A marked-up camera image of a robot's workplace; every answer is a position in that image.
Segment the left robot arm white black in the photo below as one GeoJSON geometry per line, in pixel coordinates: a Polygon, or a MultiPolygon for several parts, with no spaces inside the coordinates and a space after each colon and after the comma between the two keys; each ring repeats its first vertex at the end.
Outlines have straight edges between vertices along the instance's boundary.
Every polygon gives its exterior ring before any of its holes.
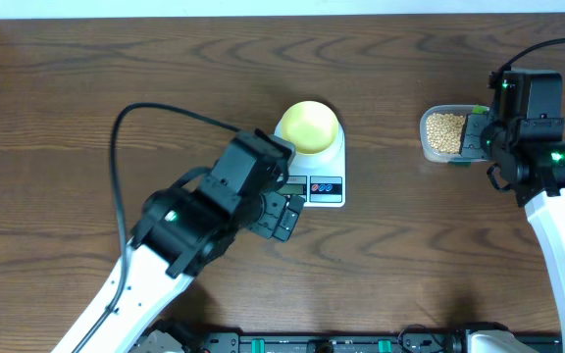
{"type": "Polygon", "coordinates": [[[288,141],[242,131],[213,168],[193,169],[152,194],[125,258],[56,351],[127,352],[240,230],[288,241],[304,205],[280,192],[294,155],[288,141]]]}

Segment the yellow plastic bowl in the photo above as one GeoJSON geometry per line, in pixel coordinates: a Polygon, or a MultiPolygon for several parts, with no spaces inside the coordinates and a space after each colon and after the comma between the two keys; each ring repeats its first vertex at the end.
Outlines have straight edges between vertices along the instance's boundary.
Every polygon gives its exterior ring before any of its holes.
{"type": "Polygon", "coordinates": [[[339,122],[334,111],[317,101],[294,104],[282,115],[282,139],[291,142],[302,154],[326,151],[336,141],[339,122]]]}

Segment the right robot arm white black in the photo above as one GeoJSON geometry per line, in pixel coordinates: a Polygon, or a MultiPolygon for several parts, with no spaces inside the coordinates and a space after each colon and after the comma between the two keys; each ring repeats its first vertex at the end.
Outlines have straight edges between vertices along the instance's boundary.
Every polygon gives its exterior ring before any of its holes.
{"type": "Polygon", "coordinates": [[[504,66],[488,80],[489,109],[471,113],[459,153],[491,163],[497,191],[514,192],[534,230],[553,291],[565,351],[565,120],[562,76],[504,66]]]}

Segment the green plastic measuring scoop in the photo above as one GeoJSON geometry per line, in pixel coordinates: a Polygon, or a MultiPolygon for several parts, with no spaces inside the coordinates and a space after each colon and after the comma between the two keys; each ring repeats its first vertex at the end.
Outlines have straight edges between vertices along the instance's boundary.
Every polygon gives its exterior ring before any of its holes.
{"type": "Polygon", "coordinates": [[[486,115],[489,111],[489,107],[486,106],[480,106],[480,105],[475,105],[471,111],[472,114],[478,114],[478,115],[486,115]]]}

